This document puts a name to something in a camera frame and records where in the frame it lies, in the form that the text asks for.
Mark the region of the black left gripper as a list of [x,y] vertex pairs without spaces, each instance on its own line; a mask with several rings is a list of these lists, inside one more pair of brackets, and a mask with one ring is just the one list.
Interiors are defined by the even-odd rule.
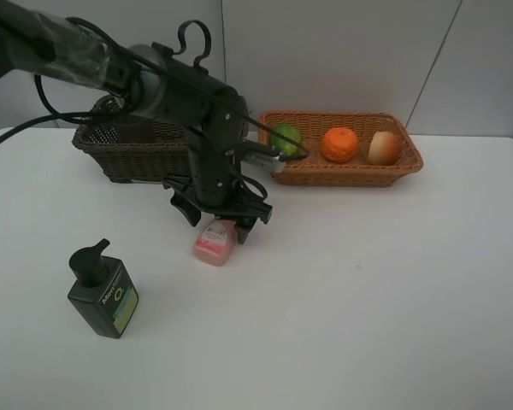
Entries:
[[192,227],[202,214],[233,220],[238,244],[244,244],[258,220],[269,222],[272,207],[262,185],[241,174],[238,157],[265,147],[244,141],[238,132],[206,135],[193,127],[186,130],[186,146],[190,173],[170,173],[162,181],[164,189],[173,191],[170,204]]

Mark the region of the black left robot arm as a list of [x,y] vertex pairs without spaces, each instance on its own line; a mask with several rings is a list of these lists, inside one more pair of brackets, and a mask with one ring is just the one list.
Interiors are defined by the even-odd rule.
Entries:
[[250,122],[245,100],[199,60],[186,65],[161,44],[124,48],[86,20],[0,1],[0,78],[13,70],[107,91],[125,114],[180,126],[190,172],[171,173],[163,185],[190,224],[202,214],[231,220],[243,243],[257,222],[269,222],[266,191],[240,171],[245,154],[256,148],[244,137]]

